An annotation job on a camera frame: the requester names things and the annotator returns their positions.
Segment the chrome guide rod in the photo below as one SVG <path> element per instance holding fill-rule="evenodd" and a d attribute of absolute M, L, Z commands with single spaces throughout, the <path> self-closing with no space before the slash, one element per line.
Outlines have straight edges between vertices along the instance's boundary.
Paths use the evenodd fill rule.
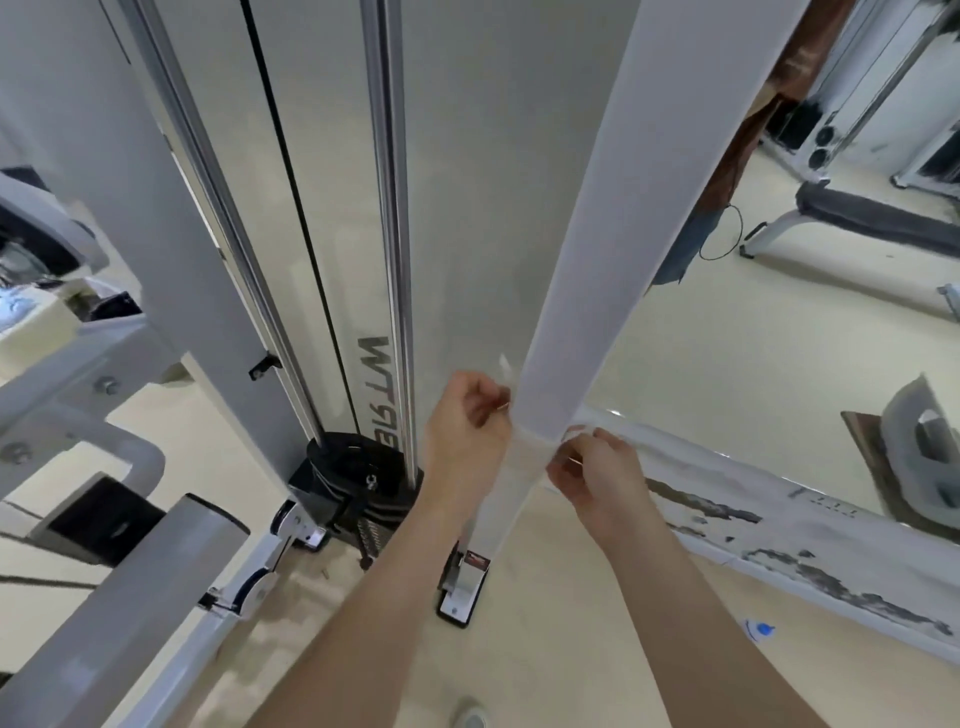
<path fill-rule="evenodd" d="M 279 357 L 292 390 L 288 391 L 287 395 L 292 397 L 303 410 L 307 419 L 308 433 L 319 442 L 324 434 L 324 426 L 317 405 L 306 387 L 303 369 L 280 320 L 280 313 L 270 293 L 267 279 L 257 262 L 250 237 L 247 235 L 240 212 L 230 194 L 227 178 L 213 151 L 210 137 L 206 133 L 203 119 L 180 68 L 180 62 L 177 60 L 177 54 L 163 25 L 163 19 L 156 9 L 154 0 L 118 0 L 118 5 L 127 18 L 137 47 L 156 84 L 160 99 L 182 139 L 190 163 L 200 180 L 227 245 L 233 253 L 237 269 L 250 291 L 257 312 L 263 318 L 271 339 L 268 346 Z"/>
<path fill-rule="evenodd" d="M 414 332 L 410 229 L 407 220 L 407 150 L 403 100 L 400 0 L 360 0 L 373 126 L 380 220 L 387 261 L 390 325 L 396 365 L 397 419 L 407 482 L 417 485 L 414 421 Z"/>

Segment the left hand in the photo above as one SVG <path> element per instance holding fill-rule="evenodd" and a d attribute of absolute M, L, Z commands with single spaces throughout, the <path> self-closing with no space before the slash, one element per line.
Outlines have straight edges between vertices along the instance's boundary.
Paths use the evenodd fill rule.
<path fill-rule="evenodd" d="M 510 390 L 479 372 L 457 372 L 426 424 L 424 476 L 417 503 L 462 523 L 493 487 L 510 441 Z"/>

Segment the right hand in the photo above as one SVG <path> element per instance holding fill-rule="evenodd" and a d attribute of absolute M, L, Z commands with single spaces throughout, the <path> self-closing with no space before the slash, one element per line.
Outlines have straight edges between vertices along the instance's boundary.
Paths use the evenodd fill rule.
<path fill-rule="evenodd" d="M 636 450 L 600 427 L 561 445 L 546 471 L 608 555 L 632 538 L 651 509 L 656 512 Z"/>

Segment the red label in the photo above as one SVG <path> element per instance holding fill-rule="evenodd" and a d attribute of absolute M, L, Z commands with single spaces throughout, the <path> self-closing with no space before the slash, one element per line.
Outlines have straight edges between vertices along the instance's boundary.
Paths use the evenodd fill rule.
<path fill-rule="evenodd" d="M 490 559 L 486 559 L 479 553 L 474 553 L 473 551 L 467 552 L 467 555 L 464 556 L 464 563 L 480 571 L 486 571 L 490 568 Z"/>

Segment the metal bolt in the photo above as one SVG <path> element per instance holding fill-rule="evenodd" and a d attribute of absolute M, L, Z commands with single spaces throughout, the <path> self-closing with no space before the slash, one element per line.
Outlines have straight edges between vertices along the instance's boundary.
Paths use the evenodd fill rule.
<path fill-rule="evenodd" d="M 120 382 L 115 376 L 101 376 L 93 383 L 93 391 L 100 395 L 115 395 L 120 389 Z"/>
<path fill-rule="evenodd" d="M 23 465 L 34 456 L 26 443 L 10 443 L 0 449 L 0 460 L 11 465 Z"/>

